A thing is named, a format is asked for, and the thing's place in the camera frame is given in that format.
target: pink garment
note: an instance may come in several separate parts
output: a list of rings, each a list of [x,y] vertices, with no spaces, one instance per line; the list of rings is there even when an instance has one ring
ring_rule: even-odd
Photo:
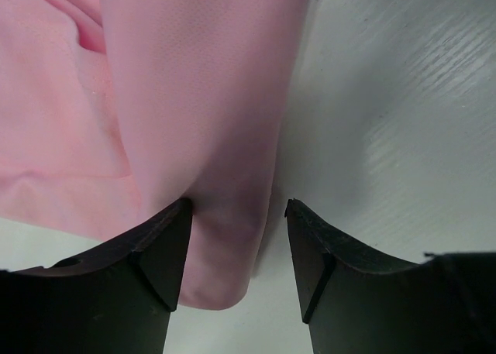
[[[195,203],[181,303],[246,293],[307,0],[0,0],[0,216],[106,240]]]

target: pink fabric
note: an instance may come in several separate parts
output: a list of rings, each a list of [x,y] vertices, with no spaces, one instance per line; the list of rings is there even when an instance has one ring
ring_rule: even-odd
[[[246,293],[307,0],[0,0],[0,215],[97,239],[195,203],[181,303]]]

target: white table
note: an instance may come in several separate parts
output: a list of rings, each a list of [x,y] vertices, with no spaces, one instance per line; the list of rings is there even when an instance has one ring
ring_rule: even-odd
[[[496,0],[312,0],[281,137],[269,231],[246,298],[179,308],[167,354],[305,354],[282,211],[305,201],[412,261],[496,248]],[[0,264],[92,241],[0,222]]]

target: black plastic jaw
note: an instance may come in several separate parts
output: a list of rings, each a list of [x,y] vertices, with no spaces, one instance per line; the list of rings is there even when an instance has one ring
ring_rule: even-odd
[[[416,265],[286,210],[303,321],[318,354],[496,352],[496,253]]]
[[[191,202],[49,269],[0,271],[0,351],[157,354],[177,307]]]

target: white surface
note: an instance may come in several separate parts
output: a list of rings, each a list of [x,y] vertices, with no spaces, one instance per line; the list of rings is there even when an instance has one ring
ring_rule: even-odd
[[[414,261],[496,248],[496,0],[312,0],[271,217],[245,300],[180,308],[167,354],[312,352],[282,211],[309,204]],[[50,265],[91,241],[0,222],[0,265]]]

